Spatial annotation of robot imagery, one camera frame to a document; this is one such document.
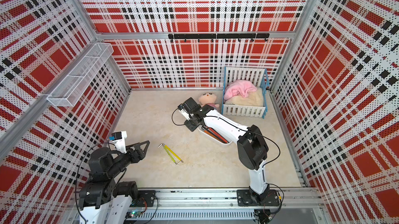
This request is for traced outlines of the orange hex key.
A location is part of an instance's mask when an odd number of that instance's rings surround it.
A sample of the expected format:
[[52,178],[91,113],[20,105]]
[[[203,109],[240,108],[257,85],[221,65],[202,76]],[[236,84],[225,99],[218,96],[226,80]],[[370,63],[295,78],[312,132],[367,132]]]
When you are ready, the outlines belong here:
[[207,135],[209,135],[210,137],[214,138],[215,140],[217,140],[218,142],[224,144],[224,142],[222,140],[220,140],[218,137],[216,137],[215,135],[213,135],[211,132],[208,132],[207,130],[203,130],[203,132]]

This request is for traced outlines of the yellow hex key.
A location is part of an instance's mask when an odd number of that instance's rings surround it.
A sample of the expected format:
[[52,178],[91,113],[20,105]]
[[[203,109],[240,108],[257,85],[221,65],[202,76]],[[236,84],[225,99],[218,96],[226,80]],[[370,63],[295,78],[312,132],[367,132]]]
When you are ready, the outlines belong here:
[[[164,143],[160,144],[159,148],[163,148],[164,145],[165,145]],[[174,164],[179,165],[179,164],[183,163],[183,160],[169,146],[167,146],[167,147],[170,149],[172,155],[174,156],[174,158],[176,160],[176,163],[174,163]]]

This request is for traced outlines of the green hex key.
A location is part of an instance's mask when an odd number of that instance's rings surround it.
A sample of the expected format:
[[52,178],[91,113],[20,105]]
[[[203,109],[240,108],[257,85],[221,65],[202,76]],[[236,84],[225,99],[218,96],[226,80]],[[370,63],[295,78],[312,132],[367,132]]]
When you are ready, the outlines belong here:
[[174,163],[176,163],[176,160],[175,160],[174,156],[172,155],[170,149],[169,149],[167,146],[165,146],[165,145],[163,146],[163,148],[164,148],[164,150],[166,151],[166,153],[168,154],[169,158],[170,158]]

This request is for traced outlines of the red hex key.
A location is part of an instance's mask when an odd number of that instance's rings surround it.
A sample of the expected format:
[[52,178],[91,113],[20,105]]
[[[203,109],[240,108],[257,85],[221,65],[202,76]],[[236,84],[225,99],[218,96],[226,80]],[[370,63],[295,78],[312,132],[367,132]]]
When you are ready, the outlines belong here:
[[207,129],[209,132],[211,132],[213,135],[215,135],[216,137],[218,137],[220,140],[222,140],[225,144],[228,144],[229,142],[221,135],[219,134],[217,131],[215,131],[213,128],[208,128]]

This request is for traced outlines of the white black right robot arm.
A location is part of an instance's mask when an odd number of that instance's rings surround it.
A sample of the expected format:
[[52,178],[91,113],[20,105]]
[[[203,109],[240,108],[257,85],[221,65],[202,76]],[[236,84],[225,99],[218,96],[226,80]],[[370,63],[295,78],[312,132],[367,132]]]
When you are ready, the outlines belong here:
[[256,125],[247,127],[238,124],[212,106],[200,106],[193,98],[180,104],[177,110],[186,118],[184,125],[191,132],[201,128],[202,131],[210,131],[217,140],[236,144],[239,160],[248,169],[250,180],[248,197],[239,200],[241,205],[279,205],[277,199],[272,200],[278,194],[270,189],[265,175],[269,147],[266,137]]

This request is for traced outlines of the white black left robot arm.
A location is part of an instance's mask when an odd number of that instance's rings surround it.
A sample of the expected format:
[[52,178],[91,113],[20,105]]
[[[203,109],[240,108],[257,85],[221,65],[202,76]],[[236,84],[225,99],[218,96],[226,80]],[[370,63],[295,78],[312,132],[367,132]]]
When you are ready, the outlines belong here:
[[139,191],[135,181],[115,180],[125,175],[129,165],[145,158],[149,145],[147,140],[129,145],[126,153],[104,147],[91,154],[89,178],[76,202],[81,224],[123,224],[139,216],[129,214],[129,208],[144,207],[144,213],[154,205],[154,191]]

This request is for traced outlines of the white plastic storage box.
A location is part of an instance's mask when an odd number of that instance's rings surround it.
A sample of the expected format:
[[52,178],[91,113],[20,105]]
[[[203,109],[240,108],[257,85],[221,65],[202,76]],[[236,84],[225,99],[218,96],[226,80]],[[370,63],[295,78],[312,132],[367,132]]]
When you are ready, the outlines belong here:
[[215,129],[208,127],[208,126],[201,126],[197,129],[201,134],[205,135],[207,138],[211,139],[212,141],[216,142],[222,146],[228,146],[232,142],[228,141],[223,135],[217,132]]

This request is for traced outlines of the plush doll pink head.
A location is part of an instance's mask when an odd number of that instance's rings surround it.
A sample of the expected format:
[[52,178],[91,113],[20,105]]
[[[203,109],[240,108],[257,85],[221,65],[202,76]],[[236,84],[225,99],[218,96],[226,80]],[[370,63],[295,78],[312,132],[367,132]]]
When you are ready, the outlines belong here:
[[220,104],[217,103],[217,96],[213,93],[205,93],[201,95],[198,101],[201,106],[209,105],[215,109],[220,107]]

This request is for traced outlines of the pink fleece blanket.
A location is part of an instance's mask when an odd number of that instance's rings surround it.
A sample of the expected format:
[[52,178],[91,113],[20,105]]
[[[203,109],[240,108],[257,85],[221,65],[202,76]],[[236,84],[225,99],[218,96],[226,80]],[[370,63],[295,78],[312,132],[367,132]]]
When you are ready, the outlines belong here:
[[256,90],[257,87],[250,81],[236,80],[225,88],[223,99],[226,101],[237,95],[248,97],[249,92],[255,92]]

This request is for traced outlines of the blue white toy crib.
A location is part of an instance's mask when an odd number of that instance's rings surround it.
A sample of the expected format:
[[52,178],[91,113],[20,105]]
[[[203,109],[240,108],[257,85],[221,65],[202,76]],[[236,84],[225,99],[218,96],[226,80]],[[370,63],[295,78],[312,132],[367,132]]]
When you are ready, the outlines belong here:
[[268,88],[266,69],[225,67],[221,113],[264,118]]

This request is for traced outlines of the cream fluffy blanket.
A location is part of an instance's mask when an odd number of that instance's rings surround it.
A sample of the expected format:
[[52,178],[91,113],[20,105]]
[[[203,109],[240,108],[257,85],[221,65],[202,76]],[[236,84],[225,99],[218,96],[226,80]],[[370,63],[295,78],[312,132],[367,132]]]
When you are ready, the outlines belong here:
[[264,106],[264,96],[263,90],[257,87],[255,92],[249,92],[248,97],[243,97],[241,95],[233,96],[232,98],[226,100],[224,104],[231,105],[243,105],[243,106]]

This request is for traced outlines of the black wall hook rail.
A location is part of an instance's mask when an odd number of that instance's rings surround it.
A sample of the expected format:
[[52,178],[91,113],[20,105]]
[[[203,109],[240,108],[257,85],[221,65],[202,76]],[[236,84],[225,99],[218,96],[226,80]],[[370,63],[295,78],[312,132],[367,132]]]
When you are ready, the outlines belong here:
[[229,39],[261,39],[270,37],[270,33],[207,33],[207,34],[168,34],[169,40],[229,40]]

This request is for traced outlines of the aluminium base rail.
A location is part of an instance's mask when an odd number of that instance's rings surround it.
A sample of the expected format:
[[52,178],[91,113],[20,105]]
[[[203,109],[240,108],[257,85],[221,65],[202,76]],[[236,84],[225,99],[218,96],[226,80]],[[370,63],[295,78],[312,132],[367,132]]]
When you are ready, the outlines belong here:
[[249,220],[266,223],[327,224],[326,209],[314,188],[272,186],[264,203],[256,204],[247,189],[158,188],[140,189],[133,200],[121,194],[100,208],[88,207],[81,223],[128,224],[157,220]]

